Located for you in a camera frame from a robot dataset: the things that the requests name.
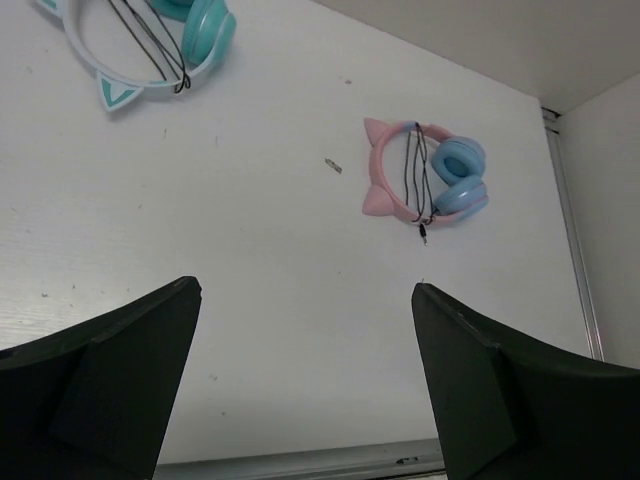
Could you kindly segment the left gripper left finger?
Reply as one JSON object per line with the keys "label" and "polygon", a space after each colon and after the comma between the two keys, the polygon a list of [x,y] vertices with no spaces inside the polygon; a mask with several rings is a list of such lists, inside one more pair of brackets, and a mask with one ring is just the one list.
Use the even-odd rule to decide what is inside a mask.
{"label": "left gripper left finger", "polygon": [[201,301],[184,276],[2,350],[2,478],[152,478]]}

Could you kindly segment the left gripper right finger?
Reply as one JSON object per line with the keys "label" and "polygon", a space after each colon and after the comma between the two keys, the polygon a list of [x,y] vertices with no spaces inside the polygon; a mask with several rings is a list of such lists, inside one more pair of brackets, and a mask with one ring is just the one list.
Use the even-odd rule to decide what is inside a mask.
{"label": "left gripper right finger", "polygon": [[639,373],[554,347],[430,284],[412,294],[451,479],[635,479]]}

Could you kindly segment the teal cat ear headphones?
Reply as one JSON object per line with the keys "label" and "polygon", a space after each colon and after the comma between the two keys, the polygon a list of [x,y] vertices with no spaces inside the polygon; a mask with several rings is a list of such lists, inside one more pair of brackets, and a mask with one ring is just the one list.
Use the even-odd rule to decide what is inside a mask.
{"label": "teal cat ear headphones", "polygon": [[139,100],[166,101],[202,87],[226,59],[237,20],[225,1],[110,1],[120,25],[151,62],[158,80],[137,80],[108,67],[81,35],[82,1],[37,1],[57,19],[76,58],[94,77],[105,112]]}

